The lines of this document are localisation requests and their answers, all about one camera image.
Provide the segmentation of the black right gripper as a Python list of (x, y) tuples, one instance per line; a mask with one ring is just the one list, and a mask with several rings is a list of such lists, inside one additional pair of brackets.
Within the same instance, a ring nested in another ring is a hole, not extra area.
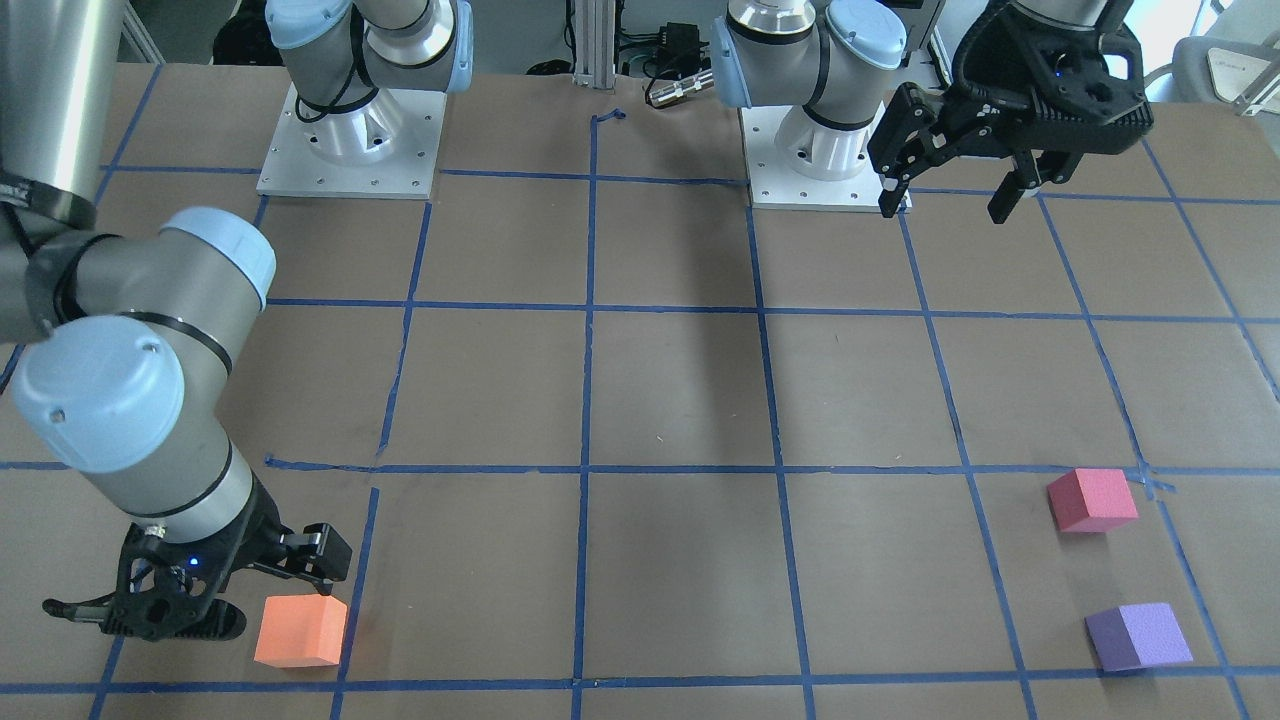
[(310, 584), (320, 596), (333, 596), (348, 575), (353, 550), (326, 523), (307, 525), (294, 533), (280, 520), (274, 498), (256, 480), (247, 507), (228, 527), (197, 541), (178, 543), (133, 525), (122, 546), (118, 577), (136, 559), (159, 565), (182, 566), (195, 577), (196, 591), (207, 598), (207, 612), (180, 630), (188, 641), (233, 641), (247, 628), (246, 615), (220, 600), (230, 577), (243, 569)]

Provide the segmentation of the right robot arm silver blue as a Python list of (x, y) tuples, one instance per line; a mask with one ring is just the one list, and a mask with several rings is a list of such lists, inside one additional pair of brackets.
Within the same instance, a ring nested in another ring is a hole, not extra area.
[(229, 641), (220, 598), (253, 569), (329, 596), (352, 551), (292, 530), (215, 415), (276, 256), (236, 214), (187, 208), (152, 237), (96, 228), (122, 1), (3, 4), (3, 341), (15, 407), (131, 520), (115, 584), (44, 611), (109, 635)]

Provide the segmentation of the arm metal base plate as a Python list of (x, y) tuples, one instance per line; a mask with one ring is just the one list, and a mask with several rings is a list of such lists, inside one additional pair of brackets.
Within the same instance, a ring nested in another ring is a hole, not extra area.
[(820, 126), (800, 106), (744, 108), (739, 114), (755, 206), (881, 213), (882, 179), (867, 143), (883, 104), (869, 126), (855, 131)]
[(308, 122), (289, 88), (256, 190), (298, 199), (429, 200), (445, 105), (442, 92), (381, 90), (356, 111)]

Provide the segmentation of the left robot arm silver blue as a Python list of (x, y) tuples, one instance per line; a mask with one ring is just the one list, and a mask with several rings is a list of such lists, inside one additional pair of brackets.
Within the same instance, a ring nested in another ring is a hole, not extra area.
[(955, 158), (1010, 159), (993, 223), (1071, 179), (1089, 154), (1119, 155), (1155, 127), (1128, 1), (988, 1), (960, 40), (941, 91), (893, 77), (908, 50), (878, 1), (730, 1), (710, 49), (731, 108), (788, 109), (780, 149), (800, 174), (870, 168), (891, 218), (910, 183)]

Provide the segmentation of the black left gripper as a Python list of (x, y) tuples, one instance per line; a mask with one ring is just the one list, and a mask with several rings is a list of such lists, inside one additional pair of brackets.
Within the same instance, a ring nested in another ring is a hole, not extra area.
[(879, 214), (910, 182), (956, 158), (1012, 160), (988, 202), (1004, 224), (1044, 183), (1071, 179), (1091, 154), (1119, 155), (1148, 135), (1142, 49), (1128, 1), (989, 1), (956, 47), (941, 91), (900, 85), (869, 158)]

